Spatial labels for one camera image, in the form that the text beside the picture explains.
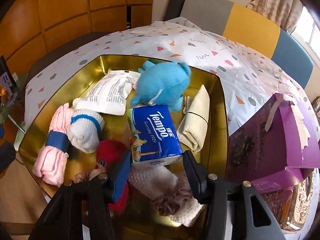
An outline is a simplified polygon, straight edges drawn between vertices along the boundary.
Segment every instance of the blue plush animal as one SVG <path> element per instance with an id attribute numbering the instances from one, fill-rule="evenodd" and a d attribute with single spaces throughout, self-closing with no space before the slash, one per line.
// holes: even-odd
<path id="1" fill-rule="evenodd" d="M 141 76 L 136 84 L 136 96 L 131 104 L 167 105 L 172 112 L 178 112 L 182 105 L 182 94 L 190 83 L 191 69 L 182 62 L 143 63 L 139 68 Z"/>

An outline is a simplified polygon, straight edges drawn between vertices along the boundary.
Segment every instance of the purple gift box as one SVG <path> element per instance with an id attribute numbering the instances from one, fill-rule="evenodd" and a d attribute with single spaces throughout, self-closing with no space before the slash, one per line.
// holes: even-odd
<path id="1" fill-rule="evenodd" d="M 260 193 L 278 191 L 303 181 L 310 169 L 320 167 L 320 152 L 314 126 L 302 102 L 310 138 L 301 150 L 298 127 L 289 101 L 277 108 L 270 130 L 265 131 L 271 107 L 281 98 L 274 94 L 242 127 L 229 137 L 227 180 L 250 181 Z"/>

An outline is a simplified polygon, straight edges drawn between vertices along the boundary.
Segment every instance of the window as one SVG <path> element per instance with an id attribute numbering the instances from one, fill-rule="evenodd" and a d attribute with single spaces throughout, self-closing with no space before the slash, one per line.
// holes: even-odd
<path id="1" fill-rule="evenodd" d="M 299 34 L 313 52 L 320 58 L 320 31 L 308 10 L 303 7 L 294 33 Z"/>

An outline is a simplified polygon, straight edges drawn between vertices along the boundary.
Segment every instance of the yellow cushion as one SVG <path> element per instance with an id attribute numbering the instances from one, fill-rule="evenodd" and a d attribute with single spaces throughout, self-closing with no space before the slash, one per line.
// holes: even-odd
<path id="1" fill-rule="evenodd" d="M 280 28 L 276 24 L 262 15 L 234 3 L 222 36 L 271 58 L 279 35 Z"/>

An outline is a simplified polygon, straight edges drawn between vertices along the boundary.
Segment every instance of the curtain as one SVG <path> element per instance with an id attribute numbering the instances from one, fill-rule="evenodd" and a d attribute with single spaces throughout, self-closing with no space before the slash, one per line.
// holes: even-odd
<path id="1" fill-rule="evenodd" d="M 302 13 L 303 4 L 300 0 L 253 0 L 247 7 L 291 34 Z"/>

